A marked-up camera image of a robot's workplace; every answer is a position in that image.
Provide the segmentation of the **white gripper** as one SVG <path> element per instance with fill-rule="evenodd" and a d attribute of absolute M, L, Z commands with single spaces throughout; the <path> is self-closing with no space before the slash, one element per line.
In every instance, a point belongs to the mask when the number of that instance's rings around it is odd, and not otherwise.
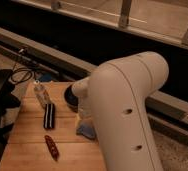
<path fill-rule="evenodd" d="M 91 109 L 89 100 L 87 98 L 80 98 L 78 104 L 78 114 L 75 117 L 75 126 L 80 124 L 81 119 L 88 119 L 91 117 Z"/>

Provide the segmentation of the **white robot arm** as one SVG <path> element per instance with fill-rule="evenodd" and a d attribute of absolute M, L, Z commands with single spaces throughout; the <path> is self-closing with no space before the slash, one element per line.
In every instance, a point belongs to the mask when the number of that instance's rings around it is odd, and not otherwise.
<path fill-rule="evenodd" d="M 166 60 L 148 51 L 107 61 L 72 85 L 79 114 L 93 119 L 107 171 L 163 171 L 145 101 L 168 74 Z"/>

